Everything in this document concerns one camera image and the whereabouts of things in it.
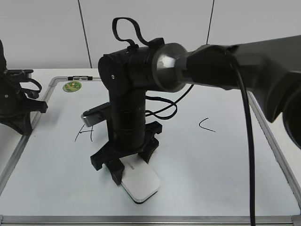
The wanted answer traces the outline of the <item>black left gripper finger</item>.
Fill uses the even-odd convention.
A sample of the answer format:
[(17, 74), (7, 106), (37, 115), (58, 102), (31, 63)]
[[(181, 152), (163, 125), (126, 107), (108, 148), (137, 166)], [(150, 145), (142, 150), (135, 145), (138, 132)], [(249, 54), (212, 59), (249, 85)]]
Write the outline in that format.
[(33, 99), (26, 99), (24, 107), (28, 112), (46, 113), (48, 105), (45, 101), (38, 101)]
[(0, 123), (12, 128), (21, 135), (30, 135), (32, 132), (30, 113), (24, 113), (8, 118), (1, 118)]

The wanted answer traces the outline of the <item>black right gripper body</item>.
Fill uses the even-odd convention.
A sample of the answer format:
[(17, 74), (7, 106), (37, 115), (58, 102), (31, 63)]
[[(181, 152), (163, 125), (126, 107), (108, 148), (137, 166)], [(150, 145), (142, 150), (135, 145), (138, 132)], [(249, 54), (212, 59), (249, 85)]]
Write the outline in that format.
[(147, 145), (159, 146), (159, 141), (155, 138), (155, 135), (161, 132), (162, 125), (159, 122), (154, 121), (146, 124), (145, 137), (142, 140), (142, 144), (138, 147), (125, 147), (122, 144), (118, 144), (113, 138), (110, 138), (98, 152), (90, 157), (91, 163), (96, 170), (100, 170), (102, 166), (110, 160), (138, 154), (142, 152)]

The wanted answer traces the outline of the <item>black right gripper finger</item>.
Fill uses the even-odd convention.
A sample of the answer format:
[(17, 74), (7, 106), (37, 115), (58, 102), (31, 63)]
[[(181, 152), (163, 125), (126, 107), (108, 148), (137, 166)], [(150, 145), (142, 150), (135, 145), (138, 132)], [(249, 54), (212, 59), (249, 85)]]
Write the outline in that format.
[(105, 163), (106, 167), (108, 168), (112, 180), (115, 182), (116, 185), (121, 185), (123, 171), (125, 169), (124, 164), (120, 159), (110, 160)]
[(146, 162), (149, 163), (151, 156), (156, 151), (158, 145), (147, 145), (142, 152), (139, 152), (138, 155)]

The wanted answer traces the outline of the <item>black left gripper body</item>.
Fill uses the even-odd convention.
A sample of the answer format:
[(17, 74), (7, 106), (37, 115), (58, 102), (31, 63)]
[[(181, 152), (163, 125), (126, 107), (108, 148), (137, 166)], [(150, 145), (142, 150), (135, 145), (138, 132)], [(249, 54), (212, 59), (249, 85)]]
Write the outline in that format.
[(23, 88), (22, 83), (30, 83), (31, 79), (13, 81), (10, 79), (8, 69), (0, 72), (0, 118), (8, 118), (24, 113), (30, 113), (24, 107), (26, 99), (32, 99), (32, 90)]

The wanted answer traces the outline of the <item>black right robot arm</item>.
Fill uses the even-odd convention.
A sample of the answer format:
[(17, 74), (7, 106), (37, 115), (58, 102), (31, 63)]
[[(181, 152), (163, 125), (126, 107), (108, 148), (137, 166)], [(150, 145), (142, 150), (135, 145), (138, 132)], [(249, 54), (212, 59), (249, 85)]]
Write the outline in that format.
[(301, 144), (301, 38), (286, 37), (232, 46), (204, 45), (188, 52), (177, 43), (129, 46), (103, 55), (100, 78), (109, 102), (97, 111), (108, 125), (109, 141), (91, 156), (96, 170), (107, 165), (116, 184), (121, 158), (139, 153), (149, 161), (158, 147), (159, 123), (145, 122), (147, 91), (177, 92), (186, 84), (251, 91), (264, 117), (280, 114), (291, 140)]

